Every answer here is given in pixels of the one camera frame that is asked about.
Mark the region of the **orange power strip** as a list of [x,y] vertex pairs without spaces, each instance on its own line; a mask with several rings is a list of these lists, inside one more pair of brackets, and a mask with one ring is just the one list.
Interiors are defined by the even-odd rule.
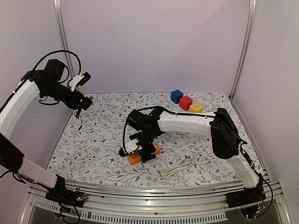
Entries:
[[[161,148],[157,143],[153,143],[153,146],[154,146],[155,150],[157,151],[156,155],[158,156],[161,153]],[[142,163],[141,157],[140,157],[140,150],[128,155],[127,158],[128,158],[128,161],[131,166]]]

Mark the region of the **black power adapter with cable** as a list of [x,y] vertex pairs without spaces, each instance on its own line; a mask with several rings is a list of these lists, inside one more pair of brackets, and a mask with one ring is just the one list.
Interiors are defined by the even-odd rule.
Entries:
[[83,125],[83,121],[82,121],[82,118],[81,118],[81,109],[77,109],[77,110],[74,112],[73,115],[75,116],[76,119],[80,120],[80,126],[79,126],[79,128],[78,128],[78,130],[80,131],[81,128],[82,128],[82,125]]

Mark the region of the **red cube socket adapter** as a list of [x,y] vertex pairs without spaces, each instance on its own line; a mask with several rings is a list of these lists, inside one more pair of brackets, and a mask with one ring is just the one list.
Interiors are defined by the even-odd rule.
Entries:
[[193,104],[193,100],[189,96],[184,96],[179,100],[179,107],[184,111],[188,111],[190,105],[192,104]]

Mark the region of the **blue cube socket adapter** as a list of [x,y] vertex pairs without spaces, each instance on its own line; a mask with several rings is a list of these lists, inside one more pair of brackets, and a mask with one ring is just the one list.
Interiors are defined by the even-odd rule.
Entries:
[[174,90],[171,92],[171,101],[175,104],[178,104],[183,95],[183,92],[180,90]]

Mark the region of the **yellow cube socket adapter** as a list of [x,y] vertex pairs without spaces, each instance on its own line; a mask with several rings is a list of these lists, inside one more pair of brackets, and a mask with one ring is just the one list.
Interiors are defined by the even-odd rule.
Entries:
[[191,113],[202,113],[203,112],[203,106],[199,103],[194,103],[189,106],[189,112]]

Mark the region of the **white multicolour power strip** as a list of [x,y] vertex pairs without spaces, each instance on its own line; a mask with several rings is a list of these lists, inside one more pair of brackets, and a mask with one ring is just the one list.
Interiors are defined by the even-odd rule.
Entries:
[[183,108],[180,107],[179,103],[175,103],[171,98],[167,98],[167,100],[169,101],[169,103],[172,105],[173,108],[175,108],[177,111],[180,112],[188,112],[188,110],[184,110]]

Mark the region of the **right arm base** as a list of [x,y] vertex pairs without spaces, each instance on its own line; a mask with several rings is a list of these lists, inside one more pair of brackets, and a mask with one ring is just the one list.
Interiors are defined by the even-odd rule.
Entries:
[[239,208],[245,219],[257,218],[264,205],[266,195],[263,188],[244,188],[226,194],[226,203],[229,208]]

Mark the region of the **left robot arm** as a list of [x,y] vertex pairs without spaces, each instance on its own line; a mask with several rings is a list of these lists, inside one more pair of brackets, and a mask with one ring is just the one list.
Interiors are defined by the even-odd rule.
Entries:
[[67,85],[63,85],[61,78],[65,69],[66,65],[57,59],[50,59],[42,70],[33,67],[21,78],[0,109],[0,165],[33,183],[51,189],[52,196],[60,203],[66,202],[70,197],[69,191],[60,185],[63,178],[28,159],[10,139],[17,122],[37,97],[53,98],[53,105],[62,102],[69,109],[76,110],[77,117],[82,110],[91,106],[92,98],[76,89],[89,81],[91,75],[88,72],[78,72]]

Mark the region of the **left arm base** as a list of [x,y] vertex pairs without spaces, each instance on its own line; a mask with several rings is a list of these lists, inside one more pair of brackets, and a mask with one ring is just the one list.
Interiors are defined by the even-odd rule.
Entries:
[[82,208],[88,195],[80,191],[80,188],[67,189],[65,179],[57,175],[57,181],[54,188],[47,188],[46,199],[75,207]]

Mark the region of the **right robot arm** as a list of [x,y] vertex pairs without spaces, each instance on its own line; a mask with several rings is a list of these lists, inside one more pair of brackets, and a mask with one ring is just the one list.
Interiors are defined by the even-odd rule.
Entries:
[[204,135],[211,139],[213,154],[226,160],[240,177],[246,190],[242,200],[252,203],[260,195],[258,186],[262,177],[255,171],[254,163],[244,151],[238,130],[227,110],[218,108],[214,113],[174,112],[162,106],[148,107],[149,114],[143,109],[134,109],[126,118],[124,126],[137,132],[130,135],[129,142],[123,142],[119,150],[121,157],[138,151],[142,162],[155,158],[154,139],[168,132],[182,132]]

